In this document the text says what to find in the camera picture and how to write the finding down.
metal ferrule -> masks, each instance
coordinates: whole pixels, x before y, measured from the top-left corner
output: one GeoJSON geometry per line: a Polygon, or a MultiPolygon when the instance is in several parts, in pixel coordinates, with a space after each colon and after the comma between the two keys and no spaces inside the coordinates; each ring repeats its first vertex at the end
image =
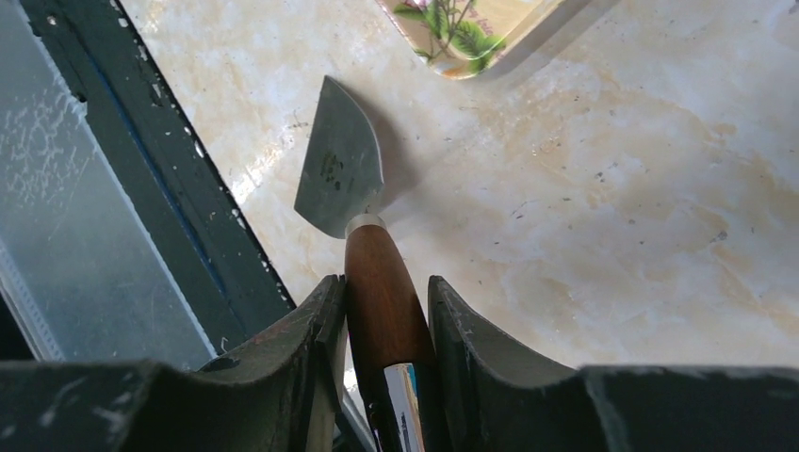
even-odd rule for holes
{"type": "Polygon", "coordinates": [[[447,421],[435,373],[424,364],[386,367],[367,407],[375,444],[382,451],[449,451],[447,421]]]}
{"type": "Polygon", "coordinates": [[[375,214],[361,214],[347,223],[347,228],[344,230],[344,237],[349,237],[352,234],[352,231],[360,228],[361,226],[380,226],[381,228],[385,229],[385,222],[382,218],[378,217],[375,214]]]}

floral tray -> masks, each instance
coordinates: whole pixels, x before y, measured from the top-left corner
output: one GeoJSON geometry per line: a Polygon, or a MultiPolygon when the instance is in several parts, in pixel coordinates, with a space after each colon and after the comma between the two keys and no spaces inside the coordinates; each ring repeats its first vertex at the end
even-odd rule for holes
{"type": "Polygon", "coordinates": [[[563,0],[378,0],[416,54],[447,78],[485,71],[563,0]]]}

brown wooden handle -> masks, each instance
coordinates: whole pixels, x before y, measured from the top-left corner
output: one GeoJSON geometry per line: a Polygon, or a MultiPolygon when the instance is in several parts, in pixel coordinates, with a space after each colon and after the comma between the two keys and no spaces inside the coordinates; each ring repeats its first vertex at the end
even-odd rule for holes
{"type": "Polygon", "coordinates": [[[366,225],[350,233],[344,273],[352,358],[362,389],[389,365],[424,363],[436,368],[411,275],[386,229],[366,225]]]}

flower pattern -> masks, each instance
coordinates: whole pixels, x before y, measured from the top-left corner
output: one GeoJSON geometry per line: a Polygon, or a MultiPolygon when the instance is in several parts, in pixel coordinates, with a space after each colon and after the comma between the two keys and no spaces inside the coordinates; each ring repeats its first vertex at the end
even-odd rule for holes
{"type": "Polygon", "coordinates": [[[502,37],[484,29],[476,0],[383,0],[416,55],[448,78],[467,78],[491,67],[505,48],[502,37]]]}

marble countertop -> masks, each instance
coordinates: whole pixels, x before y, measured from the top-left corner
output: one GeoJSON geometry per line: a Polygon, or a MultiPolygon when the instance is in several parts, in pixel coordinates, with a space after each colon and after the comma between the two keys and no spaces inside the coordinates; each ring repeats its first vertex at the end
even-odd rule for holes
{"type": "Polygon", "coordinates": [[[123,5],[297,301],[343,269],[292,209],[329,74],[422,296],[569,365],[799,364],[794,0],[572,2],[461,82],[371,0],[123,5]]]}

